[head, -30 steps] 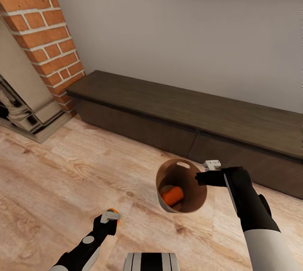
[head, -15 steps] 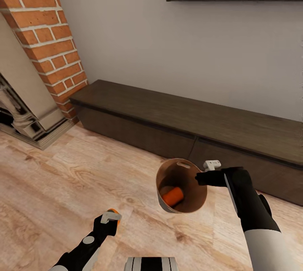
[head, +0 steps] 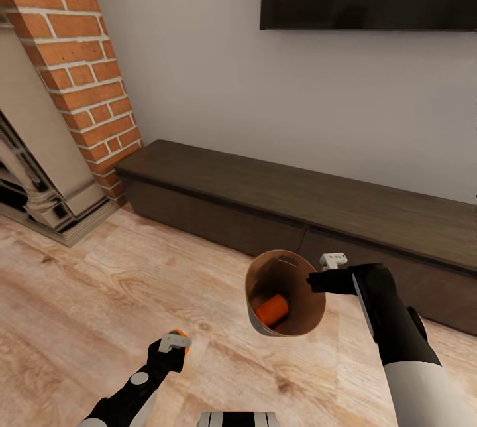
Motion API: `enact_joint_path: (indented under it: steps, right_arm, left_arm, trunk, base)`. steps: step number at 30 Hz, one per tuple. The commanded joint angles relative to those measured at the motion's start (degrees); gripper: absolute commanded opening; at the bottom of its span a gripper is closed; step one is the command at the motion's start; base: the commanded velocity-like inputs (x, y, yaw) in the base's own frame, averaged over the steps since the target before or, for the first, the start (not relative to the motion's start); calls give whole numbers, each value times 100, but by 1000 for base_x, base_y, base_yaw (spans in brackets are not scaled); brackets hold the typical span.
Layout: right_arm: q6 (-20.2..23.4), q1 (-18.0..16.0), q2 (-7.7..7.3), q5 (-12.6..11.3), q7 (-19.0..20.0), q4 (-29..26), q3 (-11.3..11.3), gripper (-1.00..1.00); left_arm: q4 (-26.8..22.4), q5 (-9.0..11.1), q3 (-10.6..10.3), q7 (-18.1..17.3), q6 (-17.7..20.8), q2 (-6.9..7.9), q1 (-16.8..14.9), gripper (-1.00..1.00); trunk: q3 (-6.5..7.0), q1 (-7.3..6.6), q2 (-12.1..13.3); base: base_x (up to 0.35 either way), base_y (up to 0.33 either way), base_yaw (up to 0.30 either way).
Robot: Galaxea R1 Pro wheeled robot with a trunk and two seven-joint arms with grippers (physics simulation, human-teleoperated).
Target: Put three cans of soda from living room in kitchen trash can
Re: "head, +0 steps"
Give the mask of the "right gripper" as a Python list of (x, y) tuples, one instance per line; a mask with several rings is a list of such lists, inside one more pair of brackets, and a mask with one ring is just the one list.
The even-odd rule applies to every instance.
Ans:
[[(330, 292), (332, 293), (344, 293), (338, 285), (338, 273), (342, 269), (326, 270), (318, 273), (310, 273), (308, 283), (311, 285), (311, 289), (314, 293)], [(346, 293), (348, 294), (348, 293)]]

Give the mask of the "trash can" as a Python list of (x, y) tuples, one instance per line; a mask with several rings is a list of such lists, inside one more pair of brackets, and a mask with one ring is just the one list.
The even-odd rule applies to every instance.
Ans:
[[(298, 261), (293, 265), (278, 259), (280, 255)], [(302, 337), (313, 332), (326, 312), (326, 292), (314, 293), (309, 274), (317, 271), (303, 257), (286, 250), (271, 250), (250, 264), (245, 278), (245, 294), (250, 322), (268, 337)], [(276, 295), (284, 295), (291, 312), (271, 328), (254, 314), (254, 309)]]

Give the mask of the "can of soda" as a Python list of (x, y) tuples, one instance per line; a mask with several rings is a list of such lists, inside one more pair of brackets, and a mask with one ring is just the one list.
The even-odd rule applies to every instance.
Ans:
[[(181, 330), (172, 330), (170, 332), (168, 332), (169, 334), (173, 334), (173, 335), (181, 335), (181, 336), (186, 336), (185, 333), (183, 333)], [(185, 356), (188, 354), (188, 351), (189, 351), (189, 348), (185, 348)]]
[(269, 328), (285, 318), (290, 312), (290, 305), (286, 297), (280, 294), (254, 309), (256, 317)]

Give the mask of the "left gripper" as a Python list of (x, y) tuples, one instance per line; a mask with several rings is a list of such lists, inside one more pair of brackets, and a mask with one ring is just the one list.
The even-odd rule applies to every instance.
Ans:
[(162, 339), (157, 340), (151, 344), (148, 350), (147, 365), (151, 361), (161, 362), (164, 366), (164, 375), (170, 371), (180, 373), (184, 366), (185, 350), (183, 347), (172, 347), (168, 353), (161, 353), (158, 351)]

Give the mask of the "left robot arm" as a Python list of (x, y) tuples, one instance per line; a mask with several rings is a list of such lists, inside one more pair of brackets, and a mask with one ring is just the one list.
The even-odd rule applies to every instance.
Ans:
[(170, 371), (182, 371), (185, 348), (190, 348), (191, 343), (187, 336), (162, 335), (150, 345), (147, 364), (131, 375), (115, 395), (101, 399), (75, 427), (141, 427), (154, 408), (161, 382)]

